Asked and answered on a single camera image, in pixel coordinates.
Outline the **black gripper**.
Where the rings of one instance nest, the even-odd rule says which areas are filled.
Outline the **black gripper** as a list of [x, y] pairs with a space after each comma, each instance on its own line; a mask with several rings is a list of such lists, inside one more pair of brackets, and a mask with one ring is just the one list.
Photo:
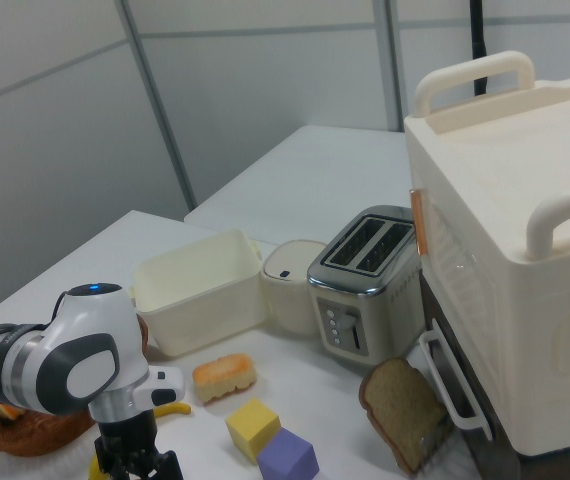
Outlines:
[[183, 479], [176, 453], [160, 453], [156, 448], [157, 426], [152, 410], [122, 421], [99, 422], [98, 427], [100, 437], [94, 442], [95, 479], [123, 479], [124, 470], [117, 458], [134, 458], [132, 473], [140, 479]]

